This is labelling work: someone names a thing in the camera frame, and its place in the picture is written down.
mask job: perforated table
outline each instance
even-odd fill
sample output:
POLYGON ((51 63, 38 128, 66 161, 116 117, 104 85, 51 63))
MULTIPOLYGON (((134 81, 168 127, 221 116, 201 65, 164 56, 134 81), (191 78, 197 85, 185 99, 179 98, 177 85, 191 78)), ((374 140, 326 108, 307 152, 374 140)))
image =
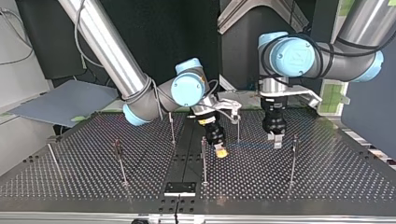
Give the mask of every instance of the perforated table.
POLYGON ((224 223, 396 220, 396 173, 384 162, 305 108, 287 111, 283 148, 273 149, 263 116, 260 110, 242 111, 239 142, 236 125, 220 120, 230 155, 220 160, 206 146, 204 186, 205 130, 186 114, 174 114, 175 145, 168 120, 133 127, 122 114, 96 114, 53 145, 59 166, 45 147, 0 177, 0 220, 15 213, 65 219, 64 212, 129 223, 135 217, 171 221, 197 215, 224 223), (301 149, 290 183, 294 135, 301 149), (127 187, 113 153, 117 138, 127 187), (194 183, 195 196, 165 197, 168 183, 194 183))

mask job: white wall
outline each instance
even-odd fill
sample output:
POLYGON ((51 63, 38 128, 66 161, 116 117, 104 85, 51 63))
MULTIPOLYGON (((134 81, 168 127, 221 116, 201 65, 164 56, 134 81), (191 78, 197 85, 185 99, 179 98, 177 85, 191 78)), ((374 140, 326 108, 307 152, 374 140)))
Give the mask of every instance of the white wall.
MULTIPOLYGON (((0 0, 0 7, 18 12, 15 0, 0 0)), ((11 22, 19 29, 21 36, 24 36, 18 21, 12 19, 11 22)), ((23 58, 29 51, 29 48, 15 37, 0 17, 0 63, 23 58)), ((20 63, 0 65, 0 113, 9 105, 49 89, 35 55, 20 63)))
MULTIPOLYGON (((18 12, 15 0, 0 0, 0 7, 18 12)), ((24 36, 20 24, 11 22, 24 36)), ((0 16, 0 63, 18 60, 29 52, 0 16)), ((20 63, 0 65, 0 175, 46 145, 53 135, 50 124, 1 114, 49 89, 35 55, 20 63)))

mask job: blue joint cap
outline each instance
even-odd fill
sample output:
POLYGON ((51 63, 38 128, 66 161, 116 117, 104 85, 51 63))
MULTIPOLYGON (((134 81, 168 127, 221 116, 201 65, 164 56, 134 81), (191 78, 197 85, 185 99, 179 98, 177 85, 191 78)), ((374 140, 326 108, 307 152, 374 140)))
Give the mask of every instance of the blue joint cap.
POLYGON ((292 37, 277 42, 270 52, 270 64, 284 77, 300 77, 314 64, 315 50, 308 41, 292 37))
POLYGON ((353 79, 353 82, 363 82, 363 81, 370 81, 371 79, 375 78, 376 75, 379 74, 381 71, 381 65, 384 62, 384 54, 381 50, 377 51, 375 54, 374 61, 372 65, 359 77, 353 79))
POLYGON ((122 110, 124 112, 126 120, 128 120, 128 122, 130 122, 134 126, 140 126, 146 123, 150 123, 150 121, 143 120, 139 118, 136 114, 134 114, 134 112, 132 112, 128 105, 124 105, 122 107, 122 110))
POLYGON ((183 73, 172 83, 172 97, 178 105, 193 106, 201 101, 205 93, 205 83, 194 73, 183 73))
POLYGON ((177 74, 179 75, 183 71, 186 71, 187 69, 191 69, 194 67, 202 67, 201 63, 199 62, 199 60, 197 58, 189 59, 184 63, 180 63, 180 64, 176 65, 175 68, 176 68, 177 74))
POLYGON ((288 35, 288 32, 274 32, 274 33, 260 35, 258 49, 262 45, 267 44, 267 43, 271 42, 273 39, 278 38, 282 35, 288 35))

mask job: robotic arm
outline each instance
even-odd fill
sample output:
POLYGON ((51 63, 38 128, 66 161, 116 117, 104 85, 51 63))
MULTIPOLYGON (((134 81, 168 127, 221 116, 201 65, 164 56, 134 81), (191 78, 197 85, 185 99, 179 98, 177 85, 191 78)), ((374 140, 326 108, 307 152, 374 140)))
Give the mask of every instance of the robotic arm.
POLYGON ((198 59, 178 64, 177 76, 157 87, 140 69, 99 0, 59 2, 122 93, 123 112, 131 124, 143 125, 181 106, 192 106, 205 126, 208 142, 224 148, 225 134, 216 119, 217 110, 231 109, 237 122, 241 105, 230 100, 218 101, 213 96, 198 59))
POLYGON ((396 22, 396 7, 388 0, 356 0, 334 44, 316 43, 306 35, 276 32, 259 38, 260 95, 265 119, 262 127, 281 147, 287 129, 283 112, 289 95, 310 95, 309 105, 321 99, 302 86, 289 86, 289 77, 327 78, 362 82, 381 70, 380 45, 396 22))

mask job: cable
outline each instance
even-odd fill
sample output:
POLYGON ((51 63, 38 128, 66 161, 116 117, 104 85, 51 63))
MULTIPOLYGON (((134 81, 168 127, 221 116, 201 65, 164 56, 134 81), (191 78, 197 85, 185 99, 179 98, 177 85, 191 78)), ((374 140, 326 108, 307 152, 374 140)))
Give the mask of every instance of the cable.
POLYGON ((207 82, 207 85, 209 85, 209 84, 212 83, 212 82, 216 82, 216 84, 215 84, 215 86, 209 91, 209 93, 208 93, 207 95, 212 94, 212 93, 216 90, 216 88, 218 87, 218 85, 219 85, 219 81, 218 81, 217 79, 212 79, 212 80, 210 80, 209 82, 207 82))
POLYGON ((13 64, 13 63, 20 63, 20 62, 22 62, 22 61, 24 61, 24 60, 30 58, 30 56, 32 56, 32 54, 33 54, 34 51, 33 51, 32 46, 27 42, 27 41, 28 41, 28 40, 27 40, 27 33, 26 33, 26 30, 25 30, 25 28, 24 28, 24 26, 23 26, 23 22, 22 22, 21 18, 20 18, 16 13, 14 13, 14 12, 11 11, 11 10, 9 10, 8 8, 0 7, 0 12, 2 12, 2 13, 0 13, 0 15, 3 17, 3 19, 4 19, 4 21, 6 22, 6 25, 8 26, 8 28, 10 28, 10 30, 14 33, 14 35, 16 35, 16 37, 17 37, 20 41, 22 41, 27 47, 29 47, 29 49, 30 49, 29 53, 28 53, 25 57, 23 57, 23 58, 21 58, 21 59, 18 59, 18 60, 15 60, 15 61, 11 61, 11 62, 0 63, 0 65, 8 65, 8 64, 13 64), (9 21, 9 19, 8 19, 7 16, 6 16, 7 13, 9 13, 9 14, 11 14, 12 16, 14 16, 15 18, 17 18, 17 20, 20 22, 21 27, 22 27, 22 30, 23 30, 23 32, 24 32, 24 34, 25 34, 25 36, 26 36, 26 40, 24 40, 24 39, 20 36, 20 34, 19 34, 19 33, 17 32, 17 30, 15 29, 15 27, 14 27, 14 26, 12 25, 12 23, 9 21))
POLYGON ((6 64, 12 64, 12 63, 20 63, 22 61, 25 61, 26 59, 30 58, 30 56, 33 54, 33 49, 30 50, 29 54, 26 55, 24 58, 18 59, 16 61, 12 62, 7 62, 7 63, 0 63, 0 65, 6 65, 6 64))
POLYGON ((96 66, 98 66, 98 67, 102 67, 102 68, 103 68, 103 66, 102 66, 101 64, 94 62, 94 61, 91 60, 87 55, 85 55, 84 51, 82 51, 82 48, 81 48, 81 46, 79 45, 79 42, 78 42, 78 26, 79 26, 79 20, 80 20, 80 17, 81 17, 81 11, 82 11, 82 9, 84 8, 84 3, 85 3, 85 0, 81 0, 81 5, 79 6, 79 9, 78 9, 78 11, 77 11, 77 16, 76 16, 76 24, 75 24, 75 30, 74 30, 76 46, 77 46, 77 49, 78 49, 79 53, 80 53, 80 54, 82 55, 82 57, 84 57, 88 62, 90 62, 90 63, 92 63, 92 64, 94 64, 94 65, 96 65, 96 66))
POLYGON ((380 47, 367 51, 367 52, 363 52, 363 53, 344 53, 344 52, 337 52, 337 51, 331 51, 329 49, 325 49, 323 47, 319 47, 322 51, 326 52, 326 53, 330 53, 330 54, 334 54, 337 56, 344 56, 344 57, 349 57, 349 58, 354 58, 354 57, 363 57, 363 56, 368 56, 370 54, 373 53, 377 53, 378 51, 380 51, 381 49, 384 49, 387 45, 389 45, 393 39, 396 37, 396 31, 393 33, 393 35, 380 47))
POLYGON ((281 80, 277 79, 277 77, 282 77, 280 74, 277 74, 277 73, 271 74, 271 72, 269 71, 269 69, 267 68, 266 63, 265 63, 265 52, 268 50, 268 48, 272 44, 274 44, 277 40, 279 40, 281 38, 285 38, 285 37, 299 37, 299 38, 301 38, 303 40, 306 40, 308 43, 310 43, 312 45, 312 47, 318 52, 318 55, 319 55, 319 66, 320 66, 320 68, 319 68, 319 72, 318 72, 318 74, 316 75, 315 78, 320 77, 321 74, 323 73, 323 53, 320 50, 320 46, 315 42, 315 40, 313 40, 310 36, 304 35, 304 34, 282 35, 282 36, 279 36, 279 37, 273 39, 267 45, 265 45, 264 49, 262 50, 261 64, 262 64, 262 69, 265 71, 265 73, 268 74, 268 76, 262 76, 262 77, 270 77, 270 78, 273 78, 275 81, 277 81, 277 82, 279 82, 279 83, 281 83, 283 85, 286 85, 288 87, 292 87, 292 85, 290 85, 289 83, 286 83, 284 81, 281 81, 281 80))
POLYGON ((210 109, 214 109, 214 110, 220 112, 220 113, 221 113, 222 115, 224 115, 225 117, 227 117, 227 119, 229 119, 230 121, 235 121, 235 120, 234 120, 233 118, 231 118, 231 116, 228 115, 226 112, 224 112, 224 111, 222 111, 222 110, 220 110, 220 109, 217 109, 217 108, 215 108, 214 106, 211 106, 211 105, 202 105, 202 104, 197 104, 197 105, 204 106, 204 107, 207 107, 207 108, 210 108, 210 109))
POLYGON ((8 8, 3 8, 1 7, 0 10, 3 12, 3 19, 6 22, 6 25, 8 26, 8 28, 14 33, 14 35, 23 43, 25 44, 29 49, 32 48, 32 45, 28 42, 28 36, 27 36, 27 32, 24 29, 23 26, 23 22, 21 20, 21 18, 13 11, 9 10, 8 8), (21 25, 21 28, 23 30, 23 33, 25 35, 25 39, 23 39, 21 37, 21 35, 18 33, 17 29, 15 29, 14 25, 12 25, 11 21, 7 18, 7 14, 10 14, 11 16, 13 16, 14 18, 16 18, 18 20, 18 22, 21 25))

